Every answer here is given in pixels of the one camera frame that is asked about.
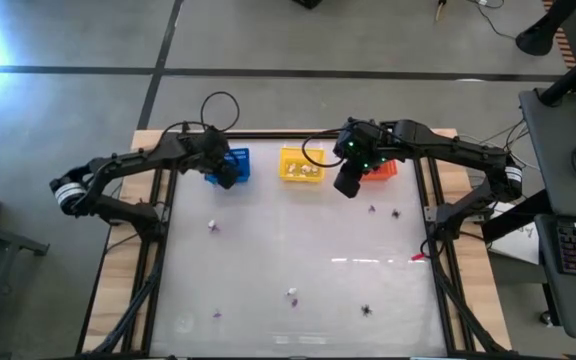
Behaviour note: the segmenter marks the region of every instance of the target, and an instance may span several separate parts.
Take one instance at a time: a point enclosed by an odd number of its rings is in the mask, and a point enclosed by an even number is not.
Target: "black metal frame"
[[[228,138],[232,139],[232,140],[304,139],[305,137],[316,134],[316,133],[317,133],[316,130],[311,130],[311,131],[281,131],[281,130],[277,130],[277,131],[268,131],[268,132],[265,132],[265,131],[263,131],[263,132],[262,131],[242,131],[242,132],[228,133]],[[315,138],[335,139],[336,136],[337,136],[336,134],[321,134],[321,135],[317,135]],[[420,211],[421,211],[422,216],[423,216],[423,206],[430,205],[429,200],[428,200],[429,196],[428,196],[428,192],[426,190],[426,183],[425,183],[424,174],[422,171],[421,162],[418,160],[413,161],[413,165],[414,165],[414,169],[415,169],[417,186],[418,186],[418,190],[419,190],[419,197],[420,197],[421,206],[422,206]],[[428,159],[428,165],[429,165],[429,174],[430,174],[430,179],[431,179],[431,186],[432,186],[432,189],[435,193],[436,204],[440,205],[440,204],[444,203],[444,198],[443,198],[443,191],[442,191],[442,187],[441,187],[441,181],[439,178],[439,171],[437,169],[437,164],[436,164],[434,159]],[[163,173],[161,171],[155,172],[153,184],[151,187],[151,196],[150,196],[151,202],[157,201],[157,195],[159,194],[160,182],[161,182],[162,177],[163,177]],[[176,179],[177,179],[177,172],[171,171],[170,176],[169,176],[168,191],[166,193],[166,199],[164,201],[167,209],[170,209],[171,205],[172,205],[172,201],[173,201],[174,194],[175,194]],[[167,220],[170,218],[170,211],[168,211],[166,215],[167,215],[166,216],[166,220]],[[428,226],[428,224],[426,226],[426,231],[427,231],[427,234],[430,234],[431,230],[430,230],[430,227]],[[167,233],[168,233],[168,226],[166,225],[164,228],[163,239],[159,243],[158,251],[156,254],[155,264],[163,264],[164,255],[165,255],[165,248],[166,248]],[[431,238],[430,241],[428,242],[428,247],[429,247],[429,252],[430,252],[431,257],[437,256],[437,253],[438,253],[437,240],[441,240],[441,239]],[[135,269],[135,282],[136,283],[143,281],[143,276],[144,276],[143,274],[145,273],[145,270],[146,270],[145,259],[147,259],[147,257],[148,257],[149,248],[150,248],[150,246],[143,246],[143,245],[140,248],[139,261],[138,261],[137,267]],[[458,266],[458,262],[457,262],[457,256],[456,256],[454,245],[452,244],[451,241],[446,242],[445,252],[446,252],[446,260],[447,260],[448,271],[449,271],[450,276],[446,277],[446,274],[444,273],[443,268],[440,272],[439,271],[433,271],[433,274],[434,274],[434,280],[435,280],[435,288],[436,288],[436,292],[437,292],[439,315],[440,315],[441,324],[442,324],[441,326],[443,329],[444,341],[446,344],[447,357],[449,357],[449,358],[461,358],[461,359],[464,359],[464,358],[465,359],[517,359],[517,360],[548,359],[548,358],[521,356],[521,355],[518,355],[518,354],[515,354],[512,352],[503,353],[503,354],[498,354],[498,353],[494,353],[494,352],[493,353],[476,352],[475,346],[474,346],[474,340],[473,340],[473,332],[466,325],[468,323],[472,323],[473,318],[474,318],[474,314],[472,314],[472,312],[469,312],[469,311],[467,311],[466,313],[461,313],[461,312],[459,313],[460,325],[461,325],[461,334],[462,334],[463,339],[464,339],[464,348],[465,349],[464,350],[458,350],[456,348],[454,329],[453,329],[451,321],[450,321],[450,311],[448,309],[448,299],[447,298],[450,298],[451,296],[453,296],[453,297],[456,297],[458,299],[461,299],[462,304],[460,304],[460,305],[462,305],[462,306],[463,306],[463,304],[465,304],[465,299],[464,299],[463,285],[461,282],[461,277],[459,275],[459,266]],[[433,268],[435,270],[442,266],[438,257],[431,260],[431,266],[433,266]],[[98,285],[99,274],[101,272],[102,267],[103,267],[103,259],[102,259],[102,262],[101,262],[100,267],[99,267],[99,272],[97,275],[97,281],[95,284],[95,291],[96,291],[96,287]],[[442,281],[444,281],[444,283],[446,281],[449,281],[449,283],[453,285],[450,289],[450,292],[451,292],[450,294],[448,294],[446,292],[445,286],[442,287],[442,285],[440,285],[440,282],[442,282]],[[139,350],[132,350],[132,338],[134,335],[134,324],[132,324],[131,333],[126,333],[124,336],[124,344],[127,344],[127,345],[122,345],[121,353],[100,354],[100,358],[104,358],[104,357],[107,357],[109,355],[110,356],[117,355],[118,358],[120,358],[122,355],[125,356],[126,358],[135,358],[135,357],[139,357],[139,356],[141,356],[141,357],[149,356],[151,339],[152,339],[152,330],[154,328],[155,313],[156,313],[156,308],[157,308],[158,293],[159,293],[159,285],[156,284],[155,287],[153,288],[152,292],[151,292],[151,295],[150,295],[151,299],[148,303],[148,308],[146,311],[146,321],[145,321],[145,325],[144,325],[145,330],[143,333],[140,349]],[[78,354],[80,354],[81,350],[82,350],[83,341],[84,341],[84,338],[86,335],[86,330],[88,328],[88,321],[90,318],[90,311],[92,310],[93,301],[94,301],[94,292],[93,292],[93,296],[91,297],[89,311],[88,311],[87,317],[85,319],[84,326],[82,328],[79,346],[77,348]],[[478,326],[479,326],[479,329],[477,329],[477,330],[479,331],[479,333],[481,333],[483,328],[481,328],[480,325],[478,325]],[[91,354],[81,354],[81,355],[86,356],[87,358],[91,358]]]

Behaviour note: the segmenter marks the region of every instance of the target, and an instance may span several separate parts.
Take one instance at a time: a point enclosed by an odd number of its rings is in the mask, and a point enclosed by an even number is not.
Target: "wooden table frame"
[[[304,139],[317,131],[233,131],[228,133],[228,138]],[[444,136],[456,135],[454,129],[434,131]],[[154,146],[161,133],[159,130],[137,131],[131,149],[136,151],[138,148],[147,149]],[[319,138],[330,137],[335,138],[336,135],[319,136]],[[415,170],[418,185],[420,185],[422,205],[441,204],[444,201],[455,202],[471,191],[467,173],[461,166],[424,160],[415,162]],[[176,179],[177,172],[168,170],[149,171],[129,176],[124,179],[119,198],[129,203],[136,203],[142,199],[149,199],[153,204],[163,202],[170,209]],[[169,218],[170,211],[166,211],[162,219],[168,222]],[[479,226],[475,225],[466,224],[463,229],[475,234],[481,233]],[[130,225],[111,228],[106,247],[121,241],[132,233],[134,230]],[[432,241],[430,243],[431,254],[436,253],[436,243]],[[94,349],[112,331],[128,303],[142,286],[145,274],[152,270],[155,258],[163,259],[165,245],[165,238],[158,244],[128,242],[102,257],[77,353]],[[484,242],[468,236],[462,236],[454,243],[447,242],[446,250],[441,255],[441,266],[483,327],[497,343],[510,349],[510,340]],[[157,284],[150,298],[139,309],[134,323],[130,326],[130,331],[123,337],[121,345],[116,346],[115,352],[130,353],[134,357],[148,356],[157,306],[158,286]],[[464,355],[481,351],[481,345],[476,339],[473,340],[469,330],[463,326],[463,319],[457,313],[454,304],[440,290],[438,289],[438,304],[448,355],[463,358]]]

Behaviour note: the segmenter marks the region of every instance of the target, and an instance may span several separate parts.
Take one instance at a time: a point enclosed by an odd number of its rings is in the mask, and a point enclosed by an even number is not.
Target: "orange bin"
[[[388,161],[381,165],[377,170],[372,170],[368,174],[361,177],[361,180],[366,181],[385,181],[397,175],[397,164],[395,160]]]

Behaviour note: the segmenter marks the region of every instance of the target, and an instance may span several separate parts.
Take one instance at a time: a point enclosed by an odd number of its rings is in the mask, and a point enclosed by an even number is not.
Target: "gray floor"
[[[543,14],[539,0],[487,11],[516,35]],[[0,1],[0,64],[155,65],[172,0]],[[559,74],[558,50],[543,58],[497,37],[474,5],[452,0],[433,24],[434,0],[325,0],[308,12],[288,0],[186,0],[168,67]],[[46,258],[21,255],[0,304],[0,351],[16,359],[71,355],[108,227],[67,217],[48,182],[92,157],[128,150],[150,76],[0,74],[0,226],[52,244]],[[149,128],[197,120],[203,98],[232,92],[240,128],[328,128],[346,117],[412,118],[486,137],[520,119],[526,82],[165,77]],[[207,120],[232,107],[215,100]],[[529,140],[515,147],[535,162]],[[526,193],[541,189],[527,170]],[[500,286],[516,350],[576,353],[576,340],[545,329],[540,288]]]

